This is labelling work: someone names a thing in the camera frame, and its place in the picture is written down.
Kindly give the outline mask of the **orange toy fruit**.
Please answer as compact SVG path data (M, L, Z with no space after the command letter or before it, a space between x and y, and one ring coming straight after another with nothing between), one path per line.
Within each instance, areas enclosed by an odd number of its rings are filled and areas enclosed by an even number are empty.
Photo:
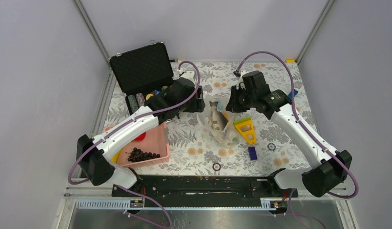
M229 122L229 117L226 113L222 113L222 115L225 117L225 119L227 120L227 122Z

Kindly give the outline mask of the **grey toy fish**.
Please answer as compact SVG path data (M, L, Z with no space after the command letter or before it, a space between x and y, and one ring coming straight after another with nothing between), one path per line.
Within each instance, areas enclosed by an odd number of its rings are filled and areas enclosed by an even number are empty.
M210 123L214 130L223 131L227 125L227 120L222 115L222 113L218 111L218 103L219 102L209 102L211 110Z

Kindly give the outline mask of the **clear zip top bag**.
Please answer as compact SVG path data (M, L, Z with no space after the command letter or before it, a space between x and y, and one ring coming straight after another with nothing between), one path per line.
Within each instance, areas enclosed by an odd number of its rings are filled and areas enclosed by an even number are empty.
M222 96L207 95L203 112L196 115L198 123L223 146L233 146L240 142L239 133L234 127L235 117L225 110L228 101Z

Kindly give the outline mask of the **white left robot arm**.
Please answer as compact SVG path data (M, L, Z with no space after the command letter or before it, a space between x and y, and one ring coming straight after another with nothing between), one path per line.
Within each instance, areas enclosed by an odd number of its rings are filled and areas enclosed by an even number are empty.
M82 135L77 141L77 158L71 172L79 166L93 186L112 183L122 186L130 196L141 192L136 175L112 161L113 156L139 135L174 118L180 112L203 111L200 78L181 76L173 84L152 96L137 111L109 131L90 138Z

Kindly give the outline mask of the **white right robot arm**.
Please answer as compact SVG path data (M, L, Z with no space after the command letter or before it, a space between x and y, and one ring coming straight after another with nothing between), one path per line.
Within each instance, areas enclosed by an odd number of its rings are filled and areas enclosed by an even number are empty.
M226 110L242 113L256 109L284 131L305 156L309 166L302 169L279 169L270 174L269 194L278 197L289 188L305 189L316 197L330 194L348 176L352 156L327 143L293 111L291 99L282 91L271 91L260 71L235 73L237 86L231 87Z

